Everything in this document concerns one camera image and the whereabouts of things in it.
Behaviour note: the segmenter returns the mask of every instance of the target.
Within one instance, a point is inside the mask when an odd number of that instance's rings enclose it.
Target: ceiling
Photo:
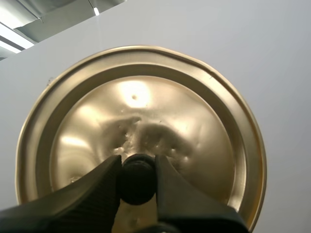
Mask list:
[[[93,7],[99,13],[125,0],[12,0],[7,1],[7,12],[17,20],[13,30],[33,43],[39,43],[67,28],[94,17]],[[0,60],[15,53],[0,47]]]

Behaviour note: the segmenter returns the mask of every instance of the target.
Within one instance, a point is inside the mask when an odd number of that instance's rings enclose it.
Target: fluorescent light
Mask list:
[[[14,52],[14,53],[19,53],[20,52],[20,50],[14,48],[13,46],[10,46],[10,45],[4,43],[1,40],[0,40],[0,47],[5,48],[5,49],[7,49],[7,50],[9,50],[11,52]]]
[[[97,9],[97,7],[94,7],[94,12],[95,12],[95,15],[99,15],[99,11],[98,11],[98,9]]]
[[[16,32],[5,27],[3,24],[0,24],[0,35],[25,49],[28,49],[34,45],[29,40],[26,40]]]

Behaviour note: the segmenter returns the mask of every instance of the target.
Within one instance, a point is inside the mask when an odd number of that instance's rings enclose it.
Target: shiny metal surface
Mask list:
[[[250,230],[266,161],[256,121],[217,71],[159,47],[111,49],[60,75],[30,112],[17,147],[24,203],[79,179],[112,154],[165,154],[193,186],[234,207]],[[153,198],[121,203],[113,232],[156,222]]]

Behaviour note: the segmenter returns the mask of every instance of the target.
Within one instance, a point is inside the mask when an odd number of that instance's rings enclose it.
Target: metal can lid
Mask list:
[[[60,189],[112,154],[125,160],[135,153],[168,156],[188,182],[234,207],[253,230],[266,185],[254,116],[215,69],[160,47],[97,53],[47,87],[20,133],[17,199]],[[155,198],[121,202],[113,232],[155,222]]]

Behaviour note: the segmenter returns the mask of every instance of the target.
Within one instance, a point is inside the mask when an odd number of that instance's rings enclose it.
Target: black knob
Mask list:
[[[156,192],[154,158],[146,154],[134,154],[127,158],[118,176],[120,197],[131,205],[149,201]]]

